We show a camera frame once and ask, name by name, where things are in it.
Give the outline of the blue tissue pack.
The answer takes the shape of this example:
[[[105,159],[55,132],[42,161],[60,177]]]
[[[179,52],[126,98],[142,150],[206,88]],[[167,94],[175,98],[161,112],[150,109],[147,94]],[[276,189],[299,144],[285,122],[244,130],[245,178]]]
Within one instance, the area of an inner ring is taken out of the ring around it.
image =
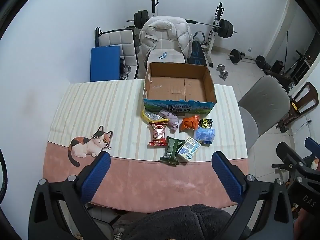
[[[194,131],[193,138],[204,145],[211,145],[215,138],[215,129],[199,127]]]

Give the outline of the white blue small box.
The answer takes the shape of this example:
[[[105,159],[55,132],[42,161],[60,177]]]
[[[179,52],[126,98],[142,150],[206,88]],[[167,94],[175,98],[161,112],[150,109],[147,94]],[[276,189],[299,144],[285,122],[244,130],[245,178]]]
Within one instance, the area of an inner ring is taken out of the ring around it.
[[[189,137],[179,148],[177,155],[184,161],[190,162],[200,146],[201,144],[198,141],[192,137]]]

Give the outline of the black shoe shine wipes pack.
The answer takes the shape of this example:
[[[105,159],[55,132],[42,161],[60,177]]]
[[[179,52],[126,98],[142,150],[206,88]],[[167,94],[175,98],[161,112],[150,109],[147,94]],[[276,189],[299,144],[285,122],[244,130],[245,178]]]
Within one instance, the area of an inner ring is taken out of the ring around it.
[[[211,129],[213,124],[212,119],[203,118],[199,121],[199,127]]]

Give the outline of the green wipes packet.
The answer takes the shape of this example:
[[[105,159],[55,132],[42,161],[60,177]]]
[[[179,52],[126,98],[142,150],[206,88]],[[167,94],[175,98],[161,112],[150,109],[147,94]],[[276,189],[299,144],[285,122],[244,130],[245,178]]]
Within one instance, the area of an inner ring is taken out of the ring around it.
[[[167,149],[165,154],[160,157],[159,161],[173,166],[179,165],[180,162],[178,161],[176,154],[184,143],[184,140],[167,137]]]

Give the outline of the orange snack packet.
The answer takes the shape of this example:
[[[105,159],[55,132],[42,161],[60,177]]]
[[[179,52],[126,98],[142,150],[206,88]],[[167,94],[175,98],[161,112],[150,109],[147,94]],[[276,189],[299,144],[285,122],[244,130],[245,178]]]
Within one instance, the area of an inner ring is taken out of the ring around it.
[[[200,116],[199,115],[193,115],[191,117],[185,117],[183,118],[182,122],[180,123],[179,126],[179,131],[182,132],[186,129],[193,129],[197,130],[199,127],[199,121],[200,121]]]

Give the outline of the purple soft cloth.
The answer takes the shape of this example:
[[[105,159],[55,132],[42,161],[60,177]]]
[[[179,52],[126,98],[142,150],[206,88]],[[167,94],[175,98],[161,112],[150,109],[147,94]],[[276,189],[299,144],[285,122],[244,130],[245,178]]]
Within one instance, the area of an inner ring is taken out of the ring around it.
[[[171,113],[165,109],[162,109],[159,111],[159,116],[168,119],[168,125],[170,127],[171,130],[178,130],[179,127],[179,120],[176,114]]]

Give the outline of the red floral snack packet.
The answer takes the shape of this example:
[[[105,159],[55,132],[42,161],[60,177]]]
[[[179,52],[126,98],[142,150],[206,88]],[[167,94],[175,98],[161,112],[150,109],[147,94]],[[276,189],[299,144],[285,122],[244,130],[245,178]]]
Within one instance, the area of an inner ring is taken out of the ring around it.
[[[152,128],[151,141],[148,143],[149,146],[167,146],[167,140],[165,136],[165,129],[167,126],[166,122],[151,122],[149,123]]]

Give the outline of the yellow silver scrubber pad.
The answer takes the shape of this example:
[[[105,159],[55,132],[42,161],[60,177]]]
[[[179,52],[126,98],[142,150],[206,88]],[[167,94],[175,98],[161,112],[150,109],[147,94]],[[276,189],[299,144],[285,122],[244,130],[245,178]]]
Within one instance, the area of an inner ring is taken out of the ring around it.
[[[142,110],[142,119],[149,124],[167,124],[169,122],[168,119],[145,109]]]

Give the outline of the black fleece garment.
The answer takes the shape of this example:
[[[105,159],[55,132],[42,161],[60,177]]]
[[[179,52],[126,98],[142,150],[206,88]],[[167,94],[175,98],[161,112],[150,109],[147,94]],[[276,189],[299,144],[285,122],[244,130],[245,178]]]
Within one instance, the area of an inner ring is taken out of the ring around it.
[[[150,213],[130,224],[122,239],[214,239],[231,215],[203,204]]]

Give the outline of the grey chair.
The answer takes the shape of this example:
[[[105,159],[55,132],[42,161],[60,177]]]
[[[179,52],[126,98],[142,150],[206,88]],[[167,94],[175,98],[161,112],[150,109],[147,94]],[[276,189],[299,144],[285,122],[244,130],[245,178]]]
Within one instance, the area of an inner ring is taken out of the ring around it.
[[[290,98],[272,76],[261,77],[238,102],[246,148],[276,125],[290,110]]]

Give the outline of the chrome dumbbell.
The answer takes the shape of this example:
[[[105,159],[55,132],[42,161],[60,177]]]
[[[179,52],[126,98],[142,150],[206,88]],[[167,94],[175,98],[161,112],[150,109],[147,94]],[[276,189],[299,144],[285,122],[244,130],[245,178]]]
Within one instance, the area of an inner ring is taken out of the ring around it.
[[[219,77],[225,81],[228,77],[228,72],[226,70],[226,67],[224,64],[219,64],[216,68],[216,70],[219,72]]]

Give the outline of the black barbell on floor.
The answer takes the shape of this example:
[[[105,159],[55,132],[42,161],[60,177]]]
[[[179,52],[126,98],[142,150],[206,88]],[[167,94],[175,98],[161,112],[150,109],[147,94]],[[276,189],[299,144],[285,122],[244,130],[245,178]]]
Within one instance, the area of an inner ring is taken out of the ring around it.
[[[252,61],[260,69],[270,70],[271,65],[267,63],[266,59],[262,55],[258,55],[256,58],[246,56],[245,53],[238,51],[237,49],[232,49],[228,54],[229,59],[233,64],[238,64],[240,61]]]

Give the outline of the cardboard box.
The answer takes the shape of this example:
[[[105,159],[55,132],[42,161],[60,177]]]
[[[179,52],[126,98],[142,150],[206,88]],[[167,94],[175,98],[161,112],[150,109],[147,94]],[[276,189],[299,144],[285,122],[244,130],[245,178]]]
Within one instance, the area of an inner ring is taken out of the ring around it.
[[[175,114],[208,115],[217,103],[209,68],[202,65],[152,62],[146,72],[144,108]]]

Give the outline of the white barbell rack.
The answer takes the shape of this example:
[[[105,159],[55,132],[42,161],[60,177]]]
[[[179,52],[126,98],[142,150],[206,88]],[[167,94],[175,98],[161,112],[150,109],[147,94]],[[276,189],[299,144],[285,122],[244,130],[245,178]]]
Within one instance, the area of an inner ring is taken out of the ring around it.
[[[220,24],[220,19],[221,16],[223,15],[224,8],[222,7],[222,2],[217,6],[217,9],[215,11],[215,17],[213,24],[211,25],[211,30],[209,31],[207,39],[203,42],[201,45],[202,50],[204,52],[204,57],[206,59],[207,66],[210,68],[213,68],[213,62],[210,57],[215,38],[217,36],[217,30],[219,29],[219,24]]]

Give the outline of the black blue weight bench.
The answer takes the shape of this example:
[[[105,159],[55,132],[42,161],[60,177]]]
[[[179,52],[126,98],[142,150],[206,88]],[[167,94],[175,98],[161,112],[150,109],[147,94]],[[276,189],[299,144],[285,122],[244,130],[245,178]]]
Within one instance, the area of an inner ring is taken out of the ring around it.
[[[197,35],[202,34],[202,38],[198,39]],[[191,50],[191,56],[188,59],[189,64],[195,64],[200,66],[206,66],[206,57],[204,55],[204,50],[202,48],[202,45],[206,44],[206,37],[202,31],[197,31],[193,35],[193,44],[192,44],[192,50]]]

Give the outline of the blue foam mat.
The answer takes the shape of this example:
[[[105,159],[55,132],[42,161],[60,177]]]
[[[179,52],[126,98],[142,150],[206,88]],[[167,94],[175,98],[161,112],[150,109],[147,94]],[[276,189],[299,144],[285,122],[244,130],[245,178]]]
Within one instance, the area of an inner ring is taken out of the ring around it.
[[[91,49],[90,81],[119,80],[120,46]]]

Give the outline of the barbell on rack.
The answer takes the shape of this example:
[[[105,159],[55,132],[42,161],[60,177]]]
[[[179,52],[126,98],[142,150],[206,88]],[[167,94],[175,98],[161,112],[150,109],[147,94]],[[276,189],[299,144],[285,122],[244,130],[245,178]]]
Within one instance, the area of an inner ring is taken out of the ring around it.
[[[173,17],[173,16],[153,16],[150,17],[147,10],[139,10],[134,13],[132,20],[127,20],[127,22],[133,22],[134,26],[138,29],[142,29],[144,25],[152,26],[160,28],[164,27],[173,27],[176,25],[176,30],[178,30],[178,25],[182,26],[182,29],[189,30],[189,24],[201,24],[210,26],[212,24],[202,23],[195,20],[186,20],[181,17]],[[221,19],[219,24],[219,29],[217,30],[217,34],[221,38],[230,38],[236,31],[234,30],[233,25],[228,20]]]

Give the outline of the small blue packet on chair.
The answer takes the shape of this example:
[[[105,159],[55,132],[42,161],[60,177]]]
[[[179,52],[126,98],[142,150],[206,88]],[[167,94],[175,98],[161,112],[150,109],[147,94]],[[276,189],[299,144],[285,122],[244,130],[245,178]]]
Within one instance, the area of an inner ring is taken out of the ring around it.
[[[164,59],[167,57],[167,52],[164,52],[161,56],[159,56],[158,58],[161,60],[161,59]]]

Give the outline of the white chair with jacket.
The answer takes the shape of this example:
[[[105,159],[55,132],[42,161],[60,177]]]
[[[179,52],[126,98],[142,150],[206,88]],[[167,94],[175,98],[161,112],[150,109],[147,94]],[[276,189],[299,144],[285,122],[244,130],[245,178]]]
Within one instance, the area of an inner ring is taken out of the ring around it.
[[[146,56],[145,68],[148,69],[152,62],[185,63],[185,58],[177,41],[159,40],[155,48]]]

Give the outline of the white quilted cushion chair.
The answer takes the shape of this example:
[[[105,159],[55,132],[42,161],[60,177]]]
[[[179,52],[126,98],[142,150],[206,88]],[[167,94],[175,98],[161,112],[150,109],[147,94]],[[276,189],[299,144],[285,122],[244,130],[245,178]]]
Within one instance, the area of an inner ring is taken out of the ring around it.
[[[128,79],[137,79],[139,62],[134,27],[110,31],[101,31],[100,27],[96,27],[94,33],[95,47],[118,46],[123,63],[131,67]]]

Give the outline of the white puffer jacket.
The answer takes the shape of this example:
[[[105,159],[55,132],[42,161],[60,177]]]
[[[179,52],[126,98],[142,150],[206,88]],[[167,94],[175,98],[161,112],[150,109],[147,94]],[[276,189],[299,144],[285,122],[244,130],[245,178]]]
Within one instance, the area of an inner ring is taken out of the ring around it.
[[[182,29],[180,24],[178,25],[178,30],[175,27],[176,25],[173,27],[162,26],[160,28],[144,25],[139,33],[144,62],[148,53],[155,48],[159,40],[177,41],[184,55],[185,62],[187,62],[187,59],[191,56],[193,44],[191,28],[189,26],[189,30]]]

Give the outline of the wooden chair frame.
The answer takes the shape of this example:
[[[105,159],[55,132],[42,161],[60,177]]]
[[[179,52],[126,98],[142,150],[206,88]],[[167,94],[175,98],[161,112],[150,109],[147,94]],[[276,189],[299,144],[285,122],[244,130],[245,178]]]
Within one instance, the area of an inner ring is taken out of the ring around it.
[[[280,129],[281,133],[286,133],[289,124],[312,111],[318,104],[319,97],[317,89],[308,81],[294,97],[290,96],[289,112],[278,122],[276,128]]]

